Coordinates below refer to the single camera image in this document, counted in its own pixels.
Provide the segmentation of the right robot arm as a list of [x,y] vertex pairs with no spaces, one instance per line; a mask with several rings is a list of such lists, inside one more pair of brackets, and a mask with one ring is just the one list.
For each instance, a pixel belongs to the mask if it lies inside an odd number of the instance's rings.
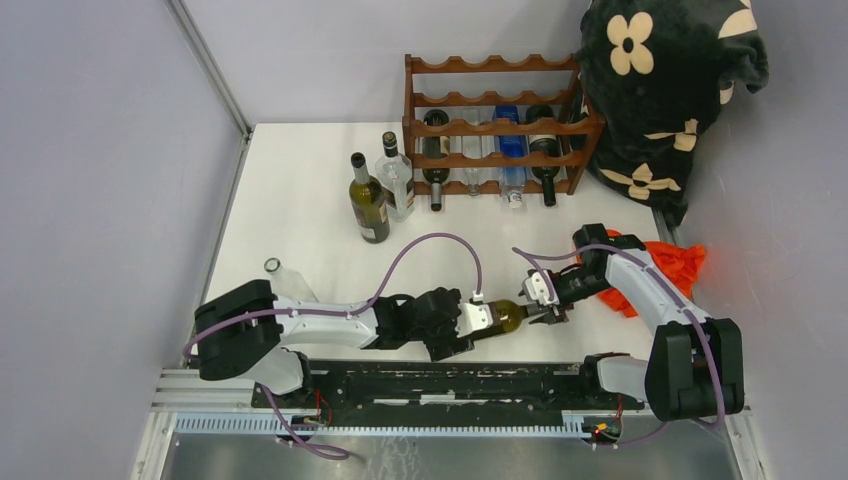
[[573,263],[559,272],[541,267],[543,255],[523,255],[532,266],[523,295],[557,318],[566,307],[614,289],[653,335],[645,360],[616,352],[587,356],[577,382],[580,400],[602,408],[622,394],[647,404],[663,422],[741,412],[746,400],[738,325],[696,306],[637,236],[612,236],[601,224],[586,224],[572,240],[575,249],[567,257]]

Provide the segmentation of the green wine bottle white label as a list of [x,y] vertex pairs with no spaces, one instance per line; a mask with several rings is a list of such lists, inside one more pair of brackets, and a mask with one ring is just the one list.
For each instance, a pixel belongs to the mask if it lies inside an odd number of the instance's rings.
[[[535,123],[542,118],[552,118],[553,110],[549,105],[538,104],[530,106],[526,111],[526,123]],[[541,152],[547,157],[560,157],[562,152],[559,140],[555,135],[533,134],[527,137],[528,150],[530,153]],[[532,167],[531,172],[540,181],[545,207],[554,207],[557,204],[555,191],[555,177],[559,174],[560,167]]]

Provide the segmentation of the green wine bottle front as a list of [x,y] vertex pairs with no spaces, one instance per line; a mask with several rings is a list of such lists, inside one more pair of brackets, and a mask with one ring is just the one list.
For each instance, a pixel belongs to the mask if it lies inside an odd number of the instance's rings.
[[[441,109],[426,112],[423,122],[428,126],[444,126],[450,121],[448,114]],[[422,154],[429,159],[443,159],[451,154],[450,137],[424,137]],[[424,169],[423,176],[430,185],[430,208],[433,212],[443,209],[443,187],[450,175],[448,168]]]

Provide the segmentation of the blue square bottle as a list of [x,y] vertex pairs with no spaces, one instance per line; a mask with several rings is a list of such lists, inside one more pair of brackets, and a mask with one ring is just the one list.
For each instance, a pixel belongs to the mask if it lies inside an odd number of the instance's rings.
[[[518,108],[514,105],[500,105],[494,108],[493,119],[507,119],[514,123],[520,121]],[[526,140],[520,135],[499,135],[495,137],[496,151],[506,158],[522,158],[526,155]],[[508,166],[499,168],[500,194],[511,209],[519,209],[524,205],[524,192],[528,181],[528,171],[525,166]]]

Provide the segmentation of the small clear glass bottle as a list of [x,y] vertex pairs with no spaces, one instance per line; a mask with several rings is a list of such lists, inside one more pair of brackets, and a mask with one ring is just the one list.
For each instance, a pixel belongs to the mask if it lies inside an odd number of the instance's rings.
[[[477,108],[463,108],[461,118],[469,125],[479,125],[481,123],[480,110]],[[479,160],[484,156],[481,136],[463,136],[461,148],[462,154],[469,159]],[[481,194],[481,186],[489,180],[489,169],[485,167],[466,167],[463,169],[463,175],[465,185],[468,188],[468,195],[474,197]]]

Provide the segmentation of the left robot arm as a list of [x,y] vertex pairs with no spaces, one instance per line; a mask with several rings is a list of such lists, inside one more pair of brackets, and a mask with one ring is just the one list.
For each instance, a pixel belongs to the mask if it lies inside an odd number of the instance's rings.
[[197,354],[201,379],[248,379],[297,408],[314,394],[297,345],[397,350],[420,342],[440,361],[472,350],[472,334],[493,324],[488,306],[464,301],[456,289],[327,304],[277,296],[270,281],[253,280],[196,310],[196,341],[188,349]]

